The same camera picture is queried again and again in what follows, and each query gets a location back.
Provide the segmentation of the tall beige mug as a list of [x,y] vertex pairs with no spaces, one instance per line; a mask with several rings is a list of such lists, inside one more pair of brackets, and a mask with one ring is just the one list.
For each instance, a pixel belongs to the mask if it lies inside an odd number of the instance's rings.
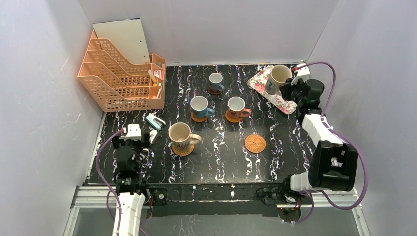
[[292,78],[290,69],[284,65],[276,65],[272,68],[265,84],[265,91],[271,95],[280,94],[280,87],[286,80]]

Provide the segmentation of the large beige floral mug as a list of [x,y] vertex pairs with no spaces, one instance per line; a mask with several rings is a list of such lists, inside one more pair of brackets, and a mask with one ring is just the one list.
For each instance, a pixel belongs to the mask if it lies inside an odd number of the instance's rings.
[[173,145],[181,151],[187,151],[191,144],[199,144],[202,141],[202,137],[193,134],[190,126],[183,122],[172,124],[169,127],[168,135]]

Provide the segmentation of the woven rattan coaster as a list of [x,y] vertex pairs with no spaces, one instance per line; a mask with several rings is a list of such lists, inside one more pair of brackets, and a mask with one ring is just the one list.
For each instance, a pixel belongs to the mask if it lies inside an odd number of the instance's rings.
[[245,147],[251,153],[261,153],[266,148],[265,139],[258,134],[251,134],[245,139]]
[[194,148],[195,148],[195,145],[191,144],[187,151],[181,151],[175,145],[172,145],[172,150],[173,150],[174,154],[176,154],[178,156],[187,156],[187,155],[189,155],[193,152]]

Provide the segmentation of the white and red mug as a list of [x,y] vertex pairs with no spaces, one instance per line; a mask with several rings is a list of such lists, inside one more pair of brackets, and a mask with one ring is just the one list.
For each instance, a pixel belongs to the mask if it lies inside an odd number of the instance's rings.
[[230,98],[227,105],[233,118],[248,117],[252,114],[252,110],[246,108],[245,100],[241,97],[234,96]]

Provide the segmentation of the light wooden coaster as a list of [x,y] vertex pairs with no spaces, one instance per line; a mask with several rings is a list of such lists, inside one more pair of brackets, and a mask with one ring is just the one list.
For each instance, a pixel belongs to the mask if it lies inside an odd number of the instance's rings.
[[199,118],[199,117],[197,117],[193,112],[191,113],[191,119],[194,121],[194,122],[198,122],[198,123],[201,123],[201,122],[205,122],[207,119],[208,119],[208,117],[207,116],[205,116],[205,117],[202,117],[202,118]]
[[242,117],[233,118],[232,115],[231,115],[231,112],[229,110],[226,111],[225,118],[226,118],[227,121],[229,121],[231,123],[238,123],[242,120]]

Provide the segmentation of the small grey mug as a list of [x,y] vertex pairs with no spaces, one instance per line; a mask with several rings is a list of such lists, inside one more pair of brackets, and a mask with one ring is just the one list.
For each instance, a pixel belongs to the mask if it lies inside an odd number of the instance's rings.
[[209,76],[209,84],[213,91],[224,91],[223,76],[220,73],[212,73]]

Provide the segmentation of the blue patterned mug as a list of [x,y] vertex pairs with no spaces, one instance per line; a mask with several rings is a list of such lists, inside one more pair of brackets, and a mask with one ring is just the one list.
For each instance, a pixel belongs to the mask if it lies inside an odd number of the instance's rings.
[[190,106],[196,118],[208,118],[215,114],[215,110],[209,108],[208,101],[203,96],[195,96],[191,99]]

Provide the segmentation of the dark wooden coaster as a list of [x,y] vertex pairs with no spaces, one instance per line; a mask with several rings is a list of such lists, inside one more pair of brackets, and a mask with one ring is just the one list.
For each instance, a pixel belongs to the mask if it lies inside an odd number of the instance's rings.
[[211,89],[211,87],[208,87],[207,88],[207,91],[208,91],[208,93],[209,94],[211,94],[211,95],[220,95],[223,91],[221,91],[221,90],[219,90],[219,91],[213,91],[212,89]]

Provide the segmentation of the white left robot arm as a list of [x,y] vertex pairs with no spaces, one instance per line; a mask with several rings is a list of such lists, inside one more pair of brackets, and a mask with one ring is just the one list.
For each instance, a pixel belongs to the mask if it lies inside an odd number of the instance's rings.
[[151,199],[141,175],[142,161],[149,153],[150,135],[139,135],[137,130],[129,132],[124,128],[112,142],[117,155],[114,174],[117,210],[113,235],[137,236],[142,206]]

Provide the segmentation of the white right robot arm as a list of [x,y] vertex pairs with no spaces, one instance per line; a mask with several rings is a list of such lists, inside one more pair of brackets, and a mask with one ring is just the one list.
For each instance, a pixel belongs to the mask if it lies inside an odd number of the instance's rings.
[[285,179],[294,192],[308,190],[350,191],[355,182],[358,153],[330,130],[320,108],[324,84],[316,79],[288,78],[280,87],[286,101],[294,101],[296,117],[315,145],[310,167]]

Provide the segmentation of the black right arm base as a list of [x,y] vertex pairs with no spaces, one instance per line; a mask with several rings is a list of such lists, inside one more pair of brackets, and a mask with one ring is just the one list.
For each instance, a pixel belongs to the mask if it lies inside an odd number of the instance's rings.
[[[311,209],[305,217],[302,217],[301,207],[305,198],[311,203]],[[303,190],[292,190],[289,178],[286,178],[280,184],[257,189],[253,199],[257,199],[267,206],[284,204],[285,206],[278,208],[278,215],[282,222],[292,225],[306,221],[314,210],[312,195]]]

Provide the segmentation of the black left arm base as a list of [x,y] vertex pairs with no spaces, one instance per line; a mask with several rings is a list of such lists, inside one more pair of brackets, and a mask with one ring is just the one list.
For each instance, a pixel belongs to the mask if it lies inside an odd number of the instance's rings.
[[163,207],[168,201],[167,189],[148,183],[144,179],[133,179],[131,192],[143,194],[145,197],[144,205],[149,206],[149,212],[153,213],[155,207]]

